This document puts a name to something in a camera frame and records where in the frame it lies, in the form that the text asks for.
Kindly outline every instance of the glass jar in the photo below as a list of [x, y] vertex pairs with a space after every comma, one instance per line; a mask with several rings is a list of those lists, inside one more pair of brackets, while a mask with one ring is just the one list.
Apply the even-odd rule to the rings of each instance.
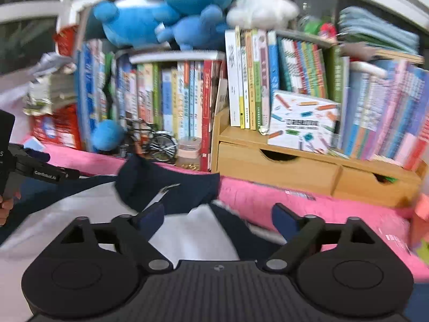
[[176, 166], [187, 170], [199, 171], [200, 169], [200, 138], [188, 138], [179, 140]]

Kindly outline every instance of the white sheet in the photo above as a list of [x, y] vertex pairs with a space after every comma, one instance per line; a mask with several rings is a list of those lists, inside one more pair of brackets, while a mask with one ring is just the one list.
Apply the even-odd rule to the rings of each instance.
[[[92, 223], [103, 223], [125, 213], [136, 212], [122, 203], [113, 183], [107, 183], [31, 214], [0, 247], [0, 321], [25, 322], [32, 316], [21, 291], [22, 274], [74, 218], [87, 216]], [[205, 205], [187, 215], [167, 216], [150, 243], [174, 265], [179, 259], [239, 259], [224, 229]]]

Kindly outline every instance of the white book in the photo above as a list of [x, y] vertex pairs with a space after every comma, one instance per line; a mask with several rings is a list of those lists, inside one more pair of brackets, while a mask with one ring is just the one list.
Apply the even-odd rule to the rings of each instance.
[[186, 138], [184, 127], [184, 83], [185, 83], [185, 63], [177, 62], [177, 125], [179, 139]]
[[240, 127], [239, 77], [237, 49], [235, 46], [235, 30], [225, 31], [225, 46], [227, 50], [228, 93], [230, 96], [231, 126]]
[[203, 62], [195, 62], [194, 72], [194, 137], [202, 138]]

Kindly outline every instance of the window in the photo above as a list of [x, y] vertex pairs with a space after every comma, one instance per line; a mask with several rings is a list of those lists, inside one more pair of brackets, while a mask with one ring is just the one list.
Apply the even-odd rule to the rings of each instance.
[[0, 24], [0, 75], [36, 65], [55, 51], [57, 18], [40, 18]]

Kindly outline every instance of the yellow book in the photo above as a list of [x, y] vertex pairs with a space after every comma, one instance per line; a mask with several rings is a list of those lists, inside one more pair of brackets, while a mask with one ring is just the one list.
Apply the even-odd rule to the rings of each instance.
[[245, 32], [246, 56], [247, 56], [247, 81], [249, 86], [249, 111], [250, 111], [250, 129], [256, 130], [256, 110], [255, 110], [255, 80], [253, 73], [253, 41], [252, 31]]
[[171, 70], [171, 90], [173, 96], [173, 136], [177, 139], [179, 126], [177, 121], [177, 69]]

